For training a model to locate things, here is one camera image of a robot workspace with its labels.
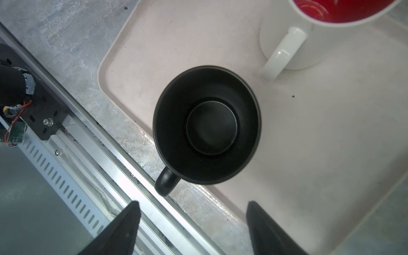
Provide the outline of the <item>red mug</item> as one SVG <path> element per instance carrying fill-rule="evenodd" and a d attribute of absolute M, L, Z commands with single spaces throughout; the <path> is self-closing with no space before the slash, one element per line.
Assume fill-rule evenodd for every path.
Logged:
<path fill-rule="evenodd" d="M 337 44 L 393 9 L 399 1 L 271 1 L 260 29 L 268 59 L 262 76 L 320 62 Z"/>

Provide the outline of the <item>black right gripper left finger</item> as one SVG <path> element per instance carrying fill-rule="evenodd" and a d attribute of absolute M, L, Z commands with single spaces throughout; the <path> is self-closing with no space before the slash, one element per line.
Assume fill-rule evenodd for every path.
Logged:
<path fill-rule="evenodd" d="M 88 244 L 81 255 L 131 255 L 141 219 L 140 205 L 130 202 L 115 219 Z"/>

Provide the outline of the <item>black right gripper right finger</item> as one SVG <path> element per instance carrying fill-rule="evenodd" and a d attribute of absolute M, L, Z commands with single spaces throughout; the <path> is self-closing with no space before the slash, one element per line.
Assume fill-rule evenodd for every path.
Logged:
<path fill-rule="evenodd" d="M 246 222 L 255 255 L 307 254 L 255 201 L 248 203 Z"/>

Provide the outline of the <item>black mug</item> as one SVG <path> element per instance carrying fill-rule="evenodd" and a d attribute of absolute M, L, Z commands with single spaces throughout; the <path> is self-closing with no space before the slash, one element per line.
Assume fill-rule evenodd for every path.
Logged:
<path fill-rule="evenodd" d="M 180 180 L 207 186 L 233 178 L 251 161 L 260 135 L 260 107 L 241 77 L 210 65 L 184 71 L 154 111 L 154 141 L 165 164 L 156 192 L 166 197 Z"/>

